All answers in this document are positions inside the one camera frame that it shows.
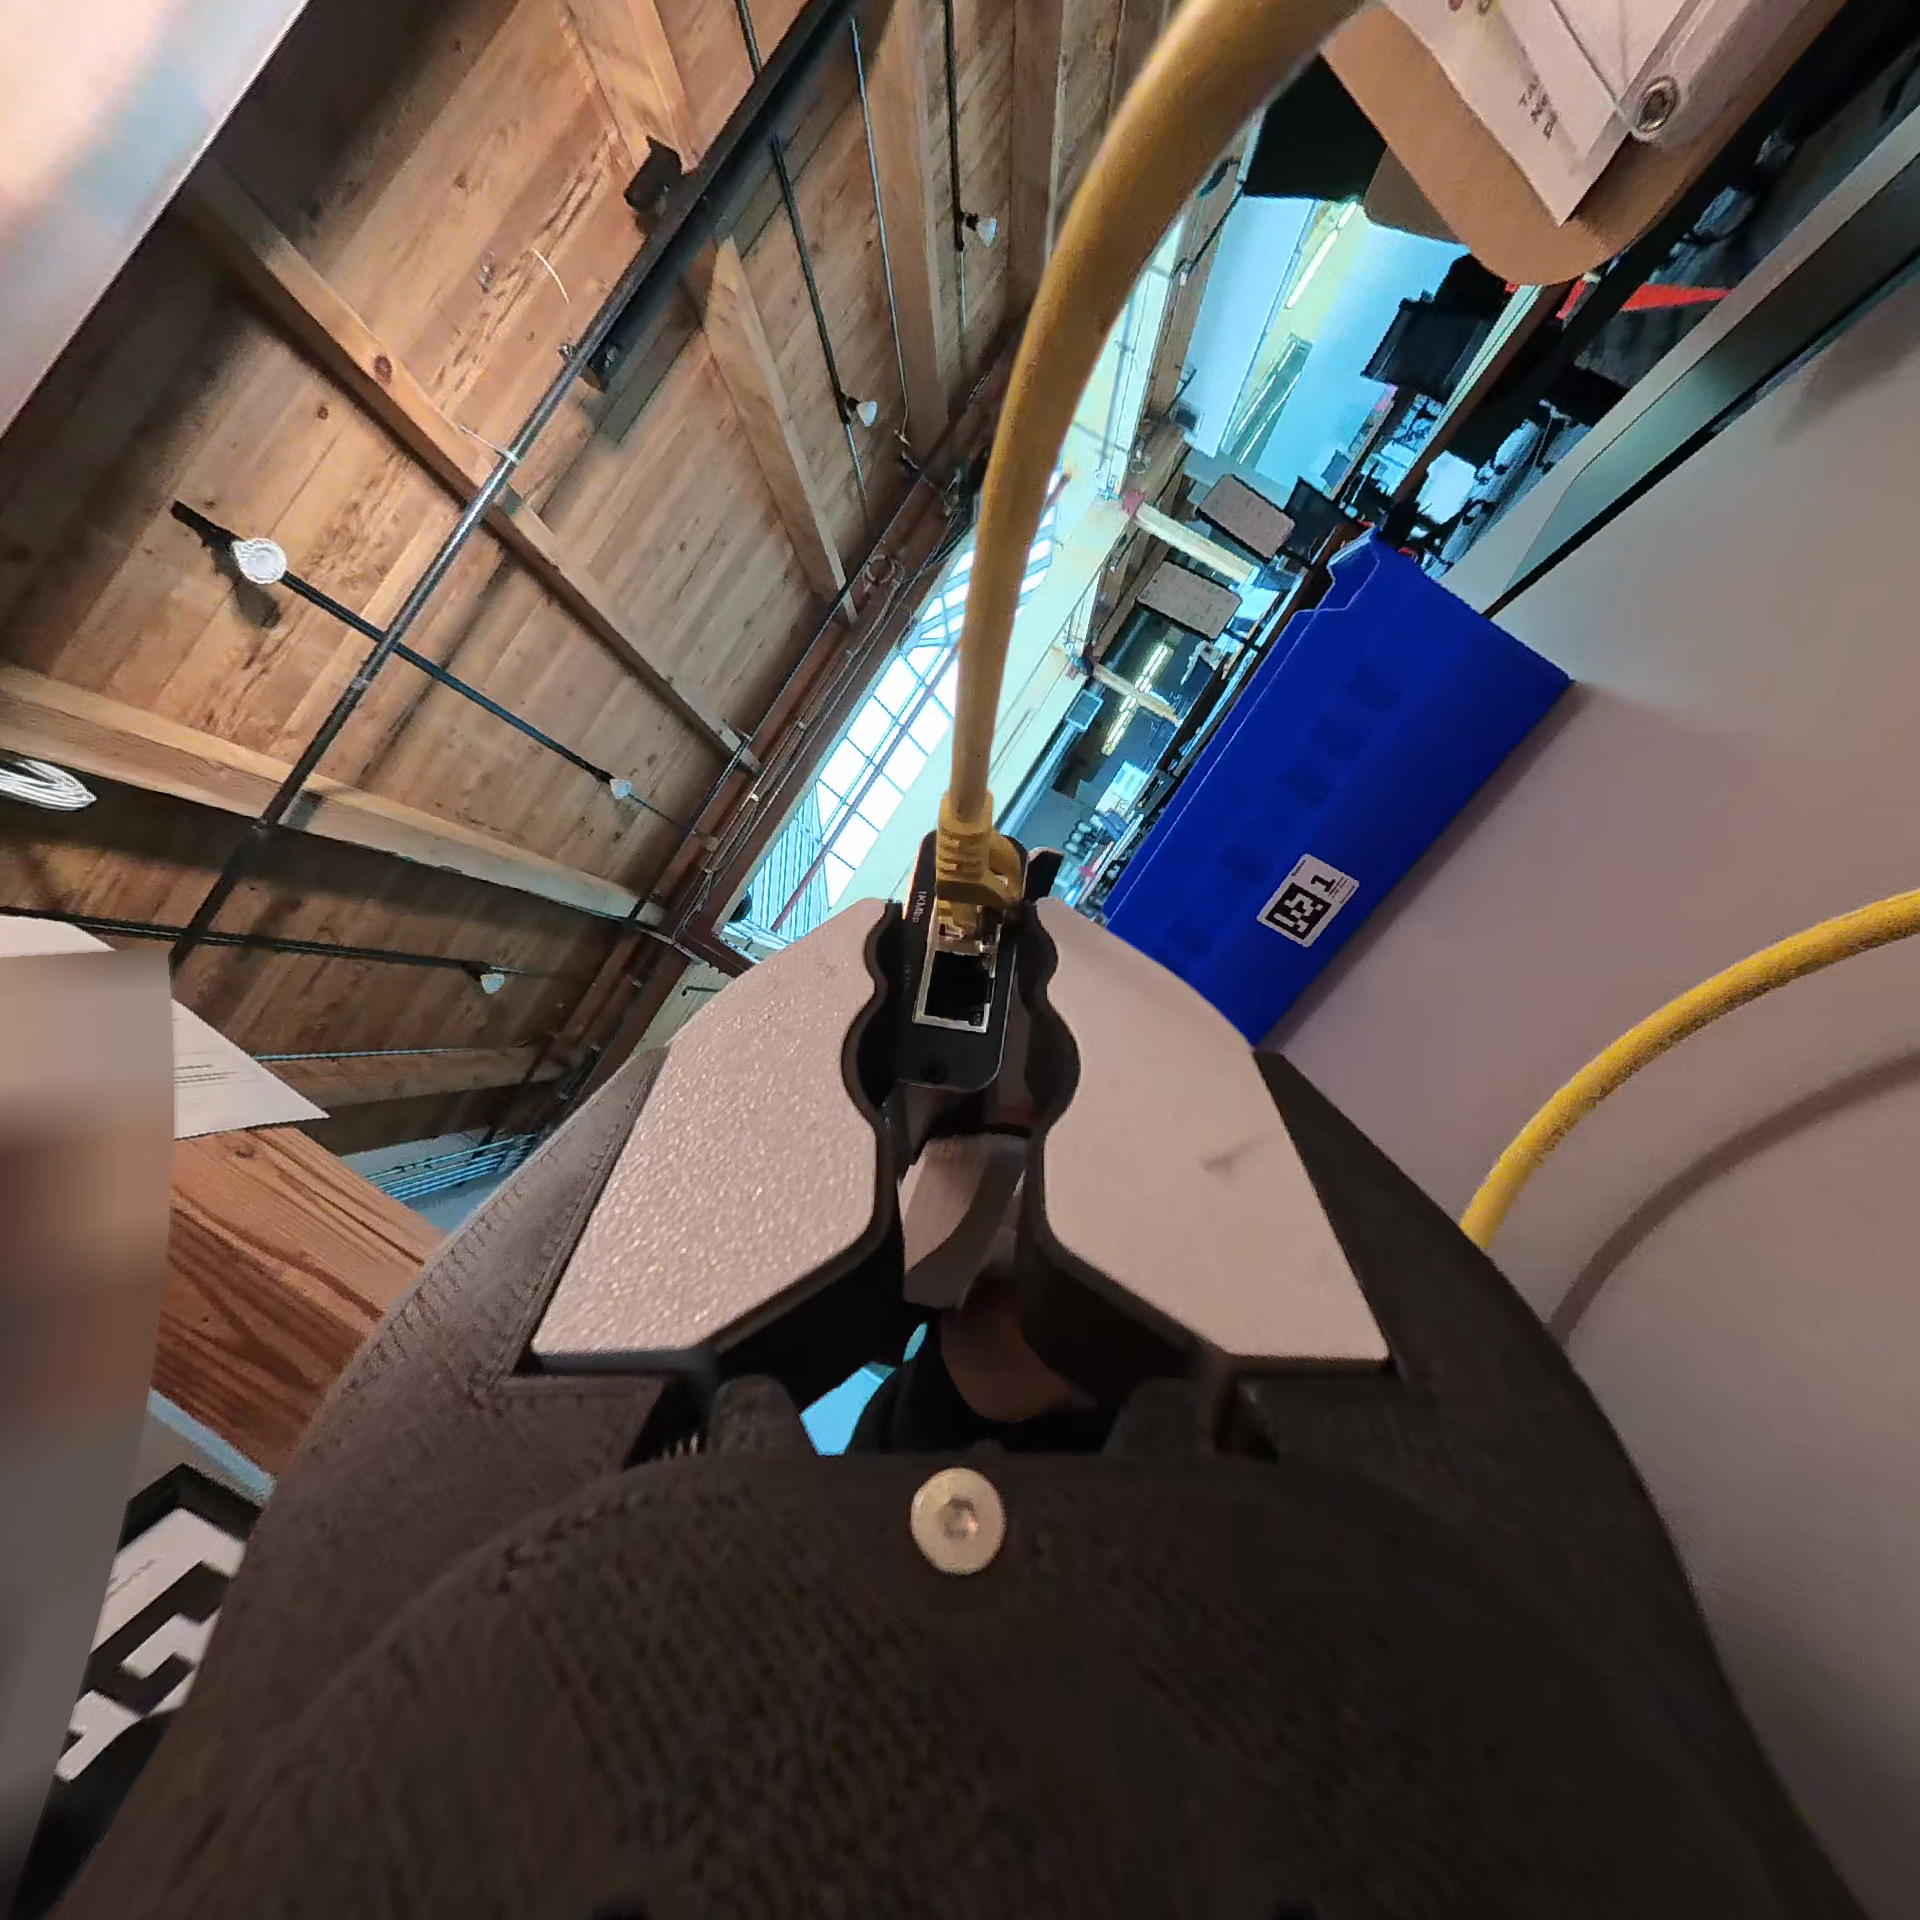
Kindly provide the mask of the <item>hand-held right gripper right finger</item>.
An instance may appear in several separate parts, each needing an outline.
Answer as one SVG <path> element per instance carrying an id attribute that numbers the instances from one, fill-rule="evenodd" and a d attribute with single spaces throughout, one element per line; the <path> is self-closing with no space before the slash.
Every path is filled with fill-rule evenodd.
<path id="1" fill-rule="evenodd" d="M 1063 1379 L 1371 1379 L 1393 1348 L 1251 1042 L 1187 980 L 1040 902 L 1020 1325 Z"/>

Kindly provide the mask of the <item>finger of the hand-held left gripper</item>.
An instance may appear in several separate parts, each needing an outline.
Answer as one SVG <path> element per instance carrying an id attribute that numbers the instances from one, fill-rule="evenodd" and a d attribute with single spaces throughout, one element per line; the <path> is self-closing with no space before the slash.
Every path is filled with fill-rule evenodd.
<path id="1" fill-rule="evenodd" d="M 901 1177 L 901 1296 L 955 1309 L 1017 1247 L 1029 1143 L 1017 1133 L 927 1139 Z"/>

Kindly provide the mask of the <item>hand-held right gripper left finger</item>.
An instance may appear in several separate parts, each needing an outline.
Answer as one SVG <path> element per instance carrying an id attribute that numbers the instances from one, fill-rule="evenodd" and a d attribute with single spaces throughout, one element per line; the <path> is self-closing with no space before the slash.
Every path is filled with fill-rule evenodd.
<path id="1" fill-rule="evenodd" d="M 901 908 L 856 902 L 669 1042 L 534 1335 L 543 1371 L 856 1371 L 911 1330 L 888 1074 Z"/>

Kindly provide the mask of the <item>black network splitter box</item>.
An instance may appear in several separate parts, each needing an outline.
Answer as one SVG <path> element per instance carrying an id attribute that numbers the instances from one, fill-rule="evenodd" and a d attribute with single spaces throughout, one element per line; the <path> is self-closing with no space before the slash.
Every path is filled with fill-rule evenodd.
<path id="1" fill-rule="evenodd" d="M 1017 848 L 1017 903 L 983 908 L 967 940 L 943 933 L 938 837 L 927 833 L 901 911 L 900 1043 L 901 1085 L 988 1089 L 1006 1050 L 1020 964 L 1029 948 L 1029 848 Z"/>

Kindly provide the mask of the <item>blue plastic bin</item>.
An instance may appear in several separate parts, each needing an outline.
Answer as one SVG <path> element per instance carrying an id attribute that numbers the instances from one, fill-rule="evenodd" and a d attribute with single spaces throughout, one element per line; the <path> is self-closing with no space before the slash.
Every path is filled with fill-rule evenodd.
<path id="1" fill-rule="evenodd" d="M 1568 688 L 1415 559 L 1351 540 L 1148 830 L 1108 927 L 1263 1042 Z"/>

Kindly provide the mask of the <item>grey desk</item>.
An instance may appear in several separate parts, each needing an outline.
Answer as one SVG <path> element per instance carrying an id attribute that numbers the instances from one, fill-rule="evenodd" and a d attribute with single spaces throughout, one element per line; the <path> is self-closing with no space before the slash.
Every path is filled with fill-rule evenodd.
<path id="1" fill-rule="evenodd" d="M 1450 1213 L 1654 1007 L 1918 887 L 1918 276 L 1499 619 L 1571 692 L 1275 1036 Z M 1856 1896 L 1918 1917 L 1918 940 L 1635 1074 L 1496 1260 Z"/>

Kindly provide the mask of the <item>person's left hand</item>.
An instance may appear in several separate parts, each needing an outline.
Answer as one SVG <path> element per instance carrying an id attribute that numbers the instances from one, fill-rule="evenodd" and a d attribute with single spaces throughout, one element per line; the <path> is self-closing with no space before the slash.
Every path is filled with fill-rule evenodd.
<path id="1" fill-rule="evenodd" d="M 941 1358 L 963 1403 L 992 1422 L 1090 1413 L 1097 1403 L 1029 1345 L 1008 1269 L 990 1265 L 941 1309 Z"/>

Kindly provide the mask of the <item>white paper notice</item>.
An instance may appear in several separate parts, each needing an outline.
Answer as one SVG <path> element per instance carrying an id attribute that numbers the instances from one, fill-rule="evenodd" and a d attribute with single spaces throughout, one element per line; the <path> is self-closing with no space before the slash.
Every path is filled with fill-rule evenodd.
<path id="1" fill-rule="evenodd" d="M 5 955 L 101 953 L 107 940 L 67 920 L 5 913 Z M 176 1139 L 300 1125 L 325 1108 L 231 1043 L 217 1025 L 174 1003 Z"/>

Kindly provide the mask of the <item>black white tag sign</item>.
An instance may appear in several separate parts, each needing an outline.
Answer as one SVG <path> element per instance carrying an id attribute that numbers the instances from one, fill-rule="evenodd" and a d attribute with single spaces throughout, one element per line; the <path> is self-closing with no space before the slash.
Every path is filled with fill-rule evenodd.
<path id="1" fill-rule="evenodd" d="M 128 1732 L 182 1708 L 273 1495 L 275 1477 L 220 1477 L 190 1458 L 135 1493 L 57 1787 L 78 1787 Z"/>

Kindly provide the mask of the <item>wooden document stand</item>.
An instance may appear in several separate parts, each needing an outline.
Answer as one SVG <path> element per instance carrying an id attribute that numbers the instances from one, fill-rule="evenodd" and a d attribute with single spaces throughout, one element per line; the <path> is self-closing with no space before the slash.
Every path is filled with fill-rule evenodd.
<path id="1" fill-rule="evenodd" d="M 1563 225 L 1549 219 L 1521 169 L 1384 2 L 1328 39 L 1326 66 L 1444 234 L 1499 280 L 1530 287 L 1574 280 L 1646 238 L 1730 154 L 1790 72 L 1834 41 L 1839 13 L 1841 2 L 1715 2 L 1697 88 L 1678 123 L 1620 154 Z"/>

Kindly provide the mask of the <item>wooden post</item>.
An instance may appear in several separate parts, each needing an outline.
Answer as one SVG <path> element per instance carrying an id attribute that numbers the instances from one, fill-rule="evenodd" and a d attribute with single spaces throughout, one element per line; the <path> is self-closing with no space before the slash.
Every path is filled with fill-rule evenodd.
<path id="1" fill-rule="evenodd" d="M 180 1139 L 155 1387 L 277 1477 L 442 1237 L 300 1130 Z"/>

